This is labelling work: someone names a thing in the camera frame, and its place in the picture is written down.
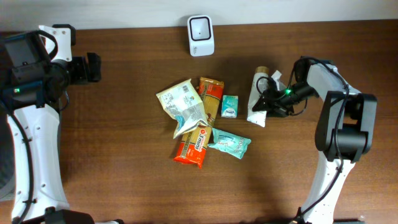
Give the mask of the small teal tissue pack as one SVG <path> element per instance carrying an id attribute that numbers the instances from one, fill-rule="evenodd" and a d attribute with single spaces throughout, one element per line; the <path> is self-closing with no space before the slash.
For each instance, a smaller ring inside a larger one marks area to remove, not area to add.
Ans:
<path id="1" fill-rule="evenodd" d="M 223 95 L 221 116 L 224 118 L 236 118 L 238 115 L 238 96 Z"/>

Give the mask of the grey plastic mesh basket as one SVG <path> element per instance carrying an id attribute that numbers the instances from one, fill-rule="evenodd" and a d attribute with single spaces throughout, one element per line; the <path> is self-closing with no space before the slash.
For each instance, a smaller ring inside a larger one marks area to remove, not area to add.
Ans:
<path id="1" fill-rule="evenodd" d="M 16 177 L 14 165 L 14 145 L 7 122 L 7 110 L 1 103 L 1 201 L 12 200 L 15 194 Z"/>

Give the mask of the white snack bag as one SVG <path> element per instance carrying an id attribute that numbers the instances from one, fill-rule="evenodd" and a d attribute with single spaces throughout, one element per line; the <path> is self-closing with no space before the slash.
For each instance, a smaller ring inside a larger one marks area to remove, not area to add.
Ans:
<path id="1" fill-rule="evenodd" d="M 176 84 L 155 94 L 163 110 L 177 126 L 173 138 L 195 130 L 199 126 L 209 126 L 203 100 L 193 87 L 191 79 Z"/>

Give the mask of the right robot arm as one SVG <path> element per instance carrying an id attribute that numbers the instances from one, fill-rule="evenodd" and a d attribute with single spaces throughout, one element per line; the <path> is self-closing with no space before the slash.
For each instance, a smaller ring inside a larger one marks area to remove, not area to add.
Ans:
<path id="1" fill-rule="evenodd" d="M 287 85 L 257 67 L 248 109 L 268 117 L 297 116 L 294 106 L 312 96 L 323 107 L 315 131 L 318 165 L 310 193 L 291 223 L 333 223 L 345 180 L 372 146 L 377 98 L 353 88 L 331 60 L 302 56 Z"/>

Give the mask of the white tube with cork cap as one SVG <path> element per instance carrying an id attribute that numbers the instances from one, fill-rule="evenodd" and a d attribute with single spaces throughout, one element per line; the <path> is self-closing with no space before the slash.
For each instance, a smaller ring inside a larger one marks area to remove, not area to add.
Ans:
<path id="1" fill-rule="evenodd" d="M 268 87 L 267 79 L 269 69 L 265 66 L 259 66 L 255 69 L 254 78 L 252 81 L 251 92 L 248 101 L 248 116 L 247 121 L 265 127 L 266 125 L 266 111 L 253 112 L 252 108 L 260 99 L 261 93 Z"/>

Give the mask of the teal wet wipes pack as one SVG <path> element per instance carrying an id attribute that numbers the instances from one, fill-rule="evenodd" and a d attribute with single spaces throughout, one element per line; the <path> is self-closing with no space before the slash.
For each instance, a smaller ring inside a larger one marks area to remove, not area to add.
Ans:
<path id="1" fill-rule="evenodd" d="M 209 143 L 208 146 L 221 152 L 228 153 L 238 159 L 243 158 L 251 143 L 249 138 L 237 136 L 220 129 L 213 128 L 212 133 L 213 143 Z"/>

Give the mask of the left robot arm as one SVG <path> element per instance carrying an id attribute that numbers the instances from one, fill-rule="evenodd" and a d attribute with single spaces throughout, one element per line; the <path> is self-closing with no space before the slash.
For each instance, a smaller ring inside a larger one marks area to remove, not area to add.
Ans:
<path id="1" fill-rule="evenodd" d="M 101 59 L 76 57 L 76 30 L 69 24 L 1 39 L 1 109 L 14 151 L 13 223 L 93 223 L 91 215 L 70 209 L 60 173 L 62 111 L 67 88 L 101 80 Z"/>

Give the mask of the orange spaghetti package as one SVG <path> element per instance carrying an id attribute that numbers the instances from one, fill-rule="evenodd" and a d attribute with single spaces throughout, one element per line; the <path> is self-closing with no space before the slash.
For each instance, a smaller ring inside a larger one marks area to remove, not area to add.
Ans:
<path id="1" fill-rule="evenodd" d="M 205 77 L 200 78 L 198 94 L 203 100 L 209 126 L 199 126 L 194 131 L 184 134 L 174 161 L 181 164 L 195 164 L 199 169 L 202 168 L 223 90 L 224 82 Z"/>

